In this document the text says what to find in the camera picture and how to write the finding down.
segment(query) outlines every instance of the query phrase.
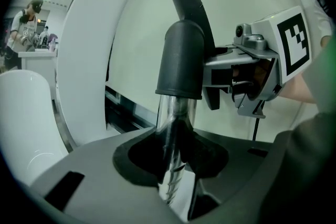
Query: black cable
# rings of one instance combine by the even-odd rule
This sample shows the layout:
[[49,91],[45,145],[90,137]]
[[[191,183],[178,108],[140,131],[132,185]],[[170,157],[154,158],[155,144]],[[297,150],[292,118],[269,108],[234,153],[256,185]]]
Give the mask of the black cable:
[[[264,108],[264,104],[265,104],[265,101],[260,105],[260,106],[261,106],[261,109]],[[259,120],[260,120],[260,118],[257,118],[257,119],[256,119],[256,124],[254,125],[253,138],[252,138],[253,141],[255,141],[255,140],[256,140],[256,137],[257,137]]]

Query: black slot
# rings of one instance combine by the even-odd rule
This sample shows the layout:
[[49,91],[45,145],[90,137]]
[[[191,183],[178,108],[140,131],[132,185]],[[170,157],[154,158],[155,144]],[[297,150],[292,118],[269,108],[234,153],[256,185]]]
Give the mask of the black slot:
[[248,153],[265,158],[267,156],[268,151],[261,150],[259,148],[253,148],[251,147],[248,151]]
[[45,200],[58,210],[63,211],[83,178],[83,174],[68,172],[46,195]]
[[227,47],[216,47],[215,48],[215,52],[216,52],[216,55],[222,55],[222,54],[225,54],[227,53],[228,51],[228,48]]
[[279,92],[281,89],[282,89],[282,87],[281,87],[279,84],[277,84],[277,85],[274,87],[273,93],[278,94],[278,92]]
[[213,69],[211,70],[212,85],[232,85],[233,70]]

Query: person in white shirt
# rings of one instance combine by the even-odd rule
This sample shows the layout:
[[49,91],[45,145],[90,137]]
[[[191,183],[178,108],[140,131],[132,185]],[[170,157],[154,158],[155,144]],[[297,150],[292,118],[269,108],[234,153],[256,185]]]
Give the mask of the person in white shirt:
[[42,47],[48,48],[48,38],[49,38],[48,29],[49,29],[49,27],[46,26],[44,28],[44,31],[39,36],[39,44],[38,44],[38,46],[40,48],[42,48]]
[[18,53],[30,48],[30,40],[37,27],[35,14],[40,13],[42,4],[43,0],[32,0],[27,8],[15,15],[5,52],[5,67],[7,70],[15,67],[21,69],[21,59],[18,57]]

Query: black rubber cap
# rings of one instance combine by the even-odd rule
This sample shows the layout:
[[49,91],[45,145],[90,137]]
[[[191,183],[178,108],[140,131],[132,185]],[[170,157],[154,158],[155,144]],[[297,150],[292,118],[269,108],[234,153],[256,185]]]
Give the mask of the black rubber cap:
[[202,98],[204,34],[194,22],[180,20],[167,31],[155,93]]

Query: black cap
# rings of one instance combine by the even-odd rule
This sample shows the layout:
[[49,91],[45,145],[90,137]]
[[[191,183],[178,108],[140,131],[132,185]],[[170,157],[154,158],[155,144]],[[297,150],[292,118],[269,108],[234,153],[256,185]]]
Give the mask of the black cap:
[[36,13],[40,13],[43,0],[31,0],[30,3]]

